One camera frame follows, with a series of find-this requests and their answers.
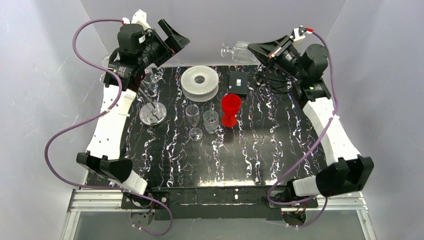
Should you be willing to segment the red wine glass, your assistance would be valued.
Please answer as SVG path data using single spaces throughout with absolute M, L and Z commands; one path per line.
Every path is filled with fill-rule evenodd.
M 227 94 L 221 100 L 221 108 L 224 113 L 222 124 L 225 127 L 234 127 L 237 123 L 236 114 L 242 105 L 241 98 L 236 94 Z

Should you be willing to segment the clear champagne flute glass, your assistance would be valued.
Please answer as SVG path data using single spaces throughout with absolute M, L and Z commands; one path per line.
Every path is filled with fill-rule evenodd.
M 203 131 L 197 127 L 200 121 L 200 109 L 197 105 L 188 105 L 185 109 L 187 120 L 191 126 L 189 137 L 193 141 L 199 141 L 203 137 Z

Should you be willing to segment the clear wide wine glass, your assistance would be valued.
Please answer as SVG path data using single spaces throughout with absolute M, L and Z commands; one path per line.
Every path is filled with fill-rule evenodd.
M 159 82 L 162 77 L 155 68 L 148 68 L 144 70 L 144 79 L 142 80 L 147 91 L 153 94 L 158 93 Z

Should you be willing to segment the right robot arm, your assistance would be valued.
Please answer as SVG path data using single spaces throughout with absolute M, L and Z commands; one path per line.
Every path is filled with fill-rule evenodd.
M 375 165 L 350 141 L 337 114 L 335 91 L 324 83 L 323 73 L 331 68 L 326 44 L 314 43 L 299 53 L 295 38 L 286 35 L 272 42 L 250 43 L 247 48 L 265 67 L 282 70 L 295 79 L 293 97 L 312 123 L 318 136 L 314 146 L 322 146 L 326 159 L 326 168 L 314 176 L 289 180 L 282 193 L 271 188 L 268 201 L 283 206 L 317 195 L 332 197 L 362 191 Z

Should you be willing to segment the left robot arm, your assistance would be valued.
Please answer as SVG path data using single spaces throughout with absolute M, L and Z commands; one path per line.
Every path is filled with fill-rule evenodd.
M 146 68 L 152 64 L 161 66 L 191 42 L 164 19 L 158 24 L 167 35 L 165 40 L 140 23 L 124 22 L 120 27 L 118 48 L 108 66 L 99 67 L 105 72 L 100 117 L 87 149 L 76 157 L 76 162 L 91 173 L 139 195 L 145 193 L 148 183 L 133 170 L 133 162 L 121 155 L 121 138 L 130 106 Z

